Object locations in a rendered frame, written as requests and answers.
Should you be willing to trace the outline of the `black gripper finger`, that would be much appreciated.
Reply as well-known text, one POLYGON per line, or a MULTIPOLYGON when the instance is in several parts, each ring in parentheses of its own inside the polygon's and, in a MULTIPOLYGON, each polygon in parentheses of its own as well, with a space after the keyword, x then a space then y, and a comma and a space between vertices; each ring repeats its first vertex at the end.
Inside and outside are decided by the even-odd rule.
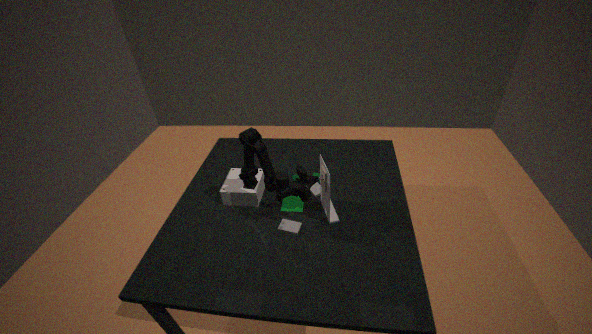
POLYGON ((314 180, 312 182, 309 183, 309 185, 307 183, 304 183, 306 185, 307 188, 311 188, 318 180, 314 180))
POLYGON ((309 185, 310 182, 312 182, 312 181, 314 181, 314 180, 316 180, 318 178, 319 178, 318 176, 309 176, 309 175, 307 175, 307 182, 306 183, 309 185))

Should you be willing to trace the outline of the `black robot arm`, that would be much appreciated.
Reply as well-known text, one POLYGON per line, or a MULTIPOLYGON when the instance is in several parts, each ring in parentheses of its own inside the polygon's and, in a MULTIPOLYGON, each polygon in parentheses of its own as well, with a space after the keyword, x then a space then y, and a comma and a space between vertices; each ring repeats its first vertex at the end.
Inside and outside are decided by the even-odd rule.
MULTIPOLYGON (((262 141, 261 134, 255 128, 249 128, 239 133, 239 141, 243 144, 244 151, 244 165, 241 168, 241 173, 238 175, 243 181, 243 188, 254 189, 258 183, 255 175, 258 173, 258 168, 254 165, 254 153, 257 155, 259 163, 264 173, 264 184, 267 191, 274 192, 276 190, 276 201, 282 202, 282 199, 291 196, 289 187, 289 178, 287 172, 274 172, 270 158, 267 153, 267 147, 262 141), (259 139, 260 144, 254 146, 259 139)), ((294 189, 297 191, 296 197, 307 200, 310 198, 311 192, 303 183, 297 185, 294 189)))

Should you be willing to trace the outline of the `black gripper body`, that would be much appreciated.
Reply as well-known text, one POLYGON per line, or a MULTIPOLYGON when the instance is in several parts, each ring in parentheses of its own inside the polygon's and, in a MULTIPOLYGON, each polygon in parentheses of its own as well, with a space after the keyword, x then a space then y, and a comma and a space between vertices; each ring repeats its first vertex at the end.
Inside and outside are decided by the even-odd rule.
MULTIPOLYGON (((299 179, 296 178, 296 180, 293 181, 293 182, 290 182, 289 181, 289 187, 290 187, 290 190, 291 190, 291 195, 293 195, 293 196, 296 196, 296 193, 297 193, 297 191, 294 191, 295 187, 297 185, 299 185, 300 183, 303 183, 303 185, 305 185, 304 183, 307 182, 307 171, 304 169, 304 167, 302 165, 299 165, 299 166, 296 167, 296 172, 297 172, 297 175, 299 176, 299 179)), ((303 199, 303 198, 300 197, 300 199, 303 202, 309 201, 309 198, 307 200, 305 200, 305 199, 303 199)))

